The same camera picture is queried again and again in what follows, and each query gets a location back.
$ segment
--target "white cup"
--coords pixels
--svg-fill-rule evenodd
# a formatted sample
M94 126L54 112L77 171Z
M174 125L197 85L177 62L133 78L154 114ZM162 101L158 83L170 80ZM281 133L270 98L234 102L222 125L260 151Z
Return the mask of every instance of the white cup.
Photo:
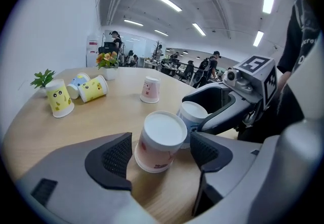
M90 80L89 76L85 73L79 73L72 79L71 83L66 86L67 91L72 99L77 99L80 95L78 86L88 82Z
M147 76L145 77L141 100L145 103L154 104L159 101L160 79Z
M63 79L52 80L45 86L45 89L55 118L64 117L73 111L74 103L71 101Z
M190 133L197 130L198 126L208 116L207 111L201 105L194 102L183 102L177 113L187 127L187 137L181 146L181 149L190 148Z
M186 137L186 125L178 116L164 111L153 112L145 118L134 151L135 160L149 173L163 172L172 164Z
M108 93L108 85L102 75L98 75L97 77L83 83L77 88L79 90L82 101L84 101L85 103L100 96L104 96Z

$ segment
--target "flower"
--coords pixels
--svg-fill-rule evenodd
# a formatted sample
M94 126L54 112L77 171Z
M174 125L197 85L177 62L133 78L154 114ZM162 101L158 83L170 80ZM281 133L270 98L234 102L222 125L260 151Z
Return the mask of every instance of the flower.
M97 57L96 63L99 64L100 61L102 60L103 53L100 53L99 56Z
M106 53L105 57L103 58L104 60L109 60L110 59L110 53Z

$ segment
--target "potted plant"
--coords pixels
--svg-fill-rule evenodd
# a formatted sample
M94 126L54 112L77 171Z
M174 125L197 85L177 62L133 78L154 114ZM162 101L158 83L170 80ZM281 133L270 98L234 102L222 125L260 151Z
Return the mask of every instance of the potted plant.
M100 53L97 58L98 69L102 68L102 74L106 80L113 80L117 76L117 68L120 60L117 59L117 53Z
M30 83L30 85L35 85L35 88L39 87L39 90L42 94L46 95L45 86L53 80L53 75L55 71L47 69L44 75L39 72L35 73L34 75L37 77L35 80Z

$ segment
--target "tabletop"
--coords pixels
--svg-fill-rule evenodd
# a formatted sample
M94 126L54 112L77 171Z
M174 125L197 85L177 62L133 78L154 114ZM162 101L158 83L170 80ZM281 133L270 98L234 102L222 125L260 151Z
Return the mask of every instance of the tabletop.
M90 78L100 74L97 68L67 69L55 78L65 84L80 72ZM160 100L146 104L140 100L145 76L161 79ZM36 92L22 107L9 127L2 156L13 181L19 179L52 151L102 136L132 132L132 148L137 144L145 117L154 111L176 113L182 98L193 88L179 80L146 68L119 68L115 80L108 81L106 96L83 103L73 100L74 110L57 119L47 98ZM225 132L220 136L233 138ZM200 170L190 150L180 150L170 169L152 174L143 171L131 158L127 179L132 182L135 200L161 223L184 223L190 219L197 195Z

